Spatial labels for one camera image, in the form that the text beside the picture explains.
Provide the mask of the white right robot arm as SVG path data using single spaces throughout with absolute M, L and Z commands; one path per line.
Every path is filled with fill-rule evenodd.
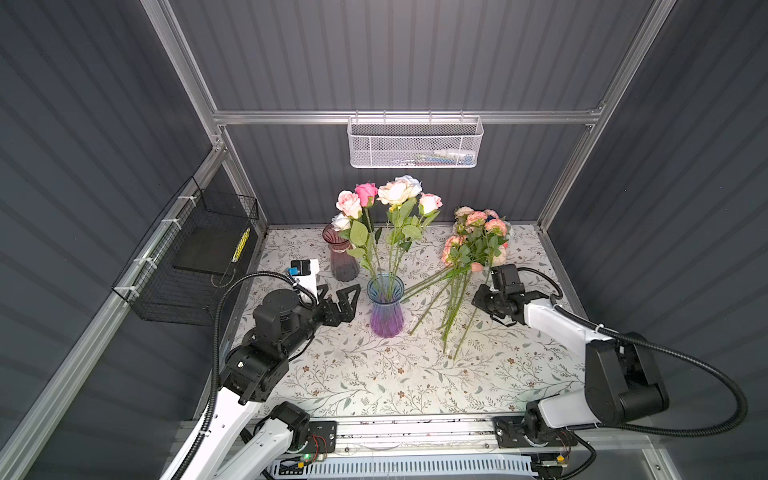
M 505 327 L 523 325 L 547 335 L 584 363 L 583 387 L 527 404 L 522 433 L 542 446 L 575 427 L 622 426 L 661 413 L 669 397 L 650 348 L 640 336 L 621 340 L 611 331 L 562 308 L 564 293 L 547 275 L 513 264 L 491 269 L 492 284 L 478 287 L 472 305 Z

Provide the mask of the hot pink rose stem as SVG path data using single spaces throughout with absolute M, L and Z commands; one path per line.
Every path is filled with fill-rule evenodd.
M 374 183 L 359 184 L 355 188 L 355 193 L 358 196 L 362 208 L 358 221 L 366 227 L 368 232 L 365 248 L 367 251 L 367 270 L 370 272 L 371 278 L 375 278 L 379 274 L 380 269 L 377 247 L 378 240 L 371 215 L 371 209 L 375 205 L 377 192 L 378 189 Z

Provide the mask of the blue purple glass vase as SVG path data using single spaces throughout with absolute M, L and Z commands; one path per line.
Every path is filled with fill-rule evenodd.
M 381 338 L 399 335 L 405 324 L 401 301 L 405 294 L 403 281 L 391 273 L 381 273 L 367 285 L 372 303 L 370 327 Z

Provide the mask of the red glass vase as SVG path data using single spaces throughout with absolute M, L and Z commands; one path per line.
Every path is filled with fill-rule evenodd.
M 359 275 L 360 267 L 357 259 L 347 253 L 350 242 L 341 237 L 331 224 L 324 227 L 322 238 L 330 250 L 332 276 L 340 282 L 355 280 Z

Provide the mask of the light pink rose stem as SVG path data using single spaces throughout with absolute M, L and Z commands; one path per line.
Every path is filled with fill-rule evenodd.
M 391 273 L 399 274 L 405 254 L 417 241 L 423 239 L 425 229 L 439 215 L 442 206 L 442 199 L 438 195 L 422 193 L 418 198 L 410 198 L 392 209 L 394 230 L 391 236 Z

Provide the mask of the white rose stem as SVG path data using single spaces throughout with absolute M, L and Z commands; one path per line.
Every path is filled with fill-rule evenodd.
M 410 175 L 396 177 L 395 181 L 407 186 L 406 192 L 409 198 L 414 198 L 422 192 L 421 181 Z

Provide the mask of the pink cream spray rose stem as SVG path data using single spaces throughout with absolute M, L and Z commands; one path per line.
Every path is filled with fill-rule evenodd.
M 350 242 L 351 247 L 347 253 L 355 257 L 360 265 L 367 270 L 365 245 L 368 232 L 366 227 L 358 221 L 362 208 L 355 189 L 353 191 L 342 190 L 337 196 L 336 208 L 339 213 L 332 219 L 331 224 L 341 237 Z

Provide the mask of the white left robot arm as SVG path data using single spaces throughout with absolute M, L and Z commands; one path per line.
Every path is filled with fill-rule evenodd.
M 171 460 L 165 479 L 255 479 L 282 455 L 296 455 L 310 436 L 310 416 L 285 401 L 244 431 L 293 361 L 321 327 L 351 322 L 361 293 L 358 284 L 326 295 L 296 284 L 268 293 L 255 308 L 249 339 L 231 350 L 214 370 L 212 393 L 198 423 Z

